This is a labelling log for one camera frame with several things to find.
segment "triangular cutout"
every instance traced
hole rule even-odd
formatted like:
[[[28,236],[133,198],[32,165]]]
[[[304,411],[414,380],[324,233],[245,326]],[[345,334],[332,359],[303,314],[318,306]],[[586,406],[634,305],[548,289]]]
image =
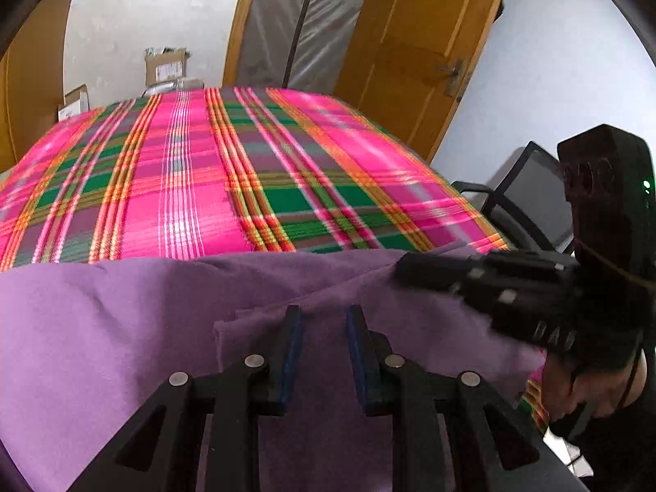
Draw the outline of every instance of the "triangular cutout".
[[[504,470],[515,470],[539,460],[540,454],[536,448],[494,405],[485,405],[483,411]]]
[[[121,448],[116,457],[116,464],[139,472],[147,472],[153,463],[165,415],[166,407],[158,406],[139,431]]]

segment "purple cloth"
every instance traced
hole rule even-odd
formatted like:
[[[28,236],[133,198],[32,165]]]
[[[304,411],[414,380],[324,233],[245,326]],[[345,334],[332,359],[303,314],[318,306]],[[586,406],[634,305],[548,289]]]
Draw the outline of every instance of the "purple cloth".
[[[38,264],[0,276],[0,439],[35,492],[66,490],[175,371],[212,373],[276,326],[307,315],[289,413],[261,422],[262,488],[391,488],[391,423],[355,402],[344,309],[431,371],[473,369],[506,397],[542,362],[484,317],[390,281],[400,251],[234,254],[196,262]]]

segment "cardboard box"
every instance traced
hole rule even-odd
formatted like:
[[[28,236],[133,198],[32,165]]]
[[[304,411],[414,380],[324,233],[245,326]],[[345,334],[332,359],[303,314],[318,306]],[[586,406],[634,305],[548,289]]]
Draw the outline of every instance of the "cardboard box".
[[[187,50],[177,48],[157,55],[146,55],[146,86],[187,75]]]
[[[64,104],[59,106],[57,120],[68,120],[71,116],[86,113],[89,110],[89,93],[86,85],[80,85],[64,96]]]

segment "door panel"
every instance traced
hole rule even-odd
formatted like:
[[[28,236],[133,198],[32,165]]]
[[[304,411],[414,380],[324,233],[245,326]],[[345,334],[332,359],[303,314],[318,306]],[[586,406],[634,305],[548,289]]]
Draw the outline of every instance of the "door panel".
[[[432,159],[500,0],[365,0],[335,95]]]

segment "white label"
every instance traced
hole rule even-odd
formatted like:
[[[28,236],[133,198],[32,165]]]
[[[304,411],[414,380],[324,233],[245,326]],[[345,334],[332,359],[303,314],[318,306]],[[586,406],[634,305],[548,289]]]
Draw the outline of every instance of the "white label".
[[[155,67],[155,81],[166,81],[182,76],[182,61]]]

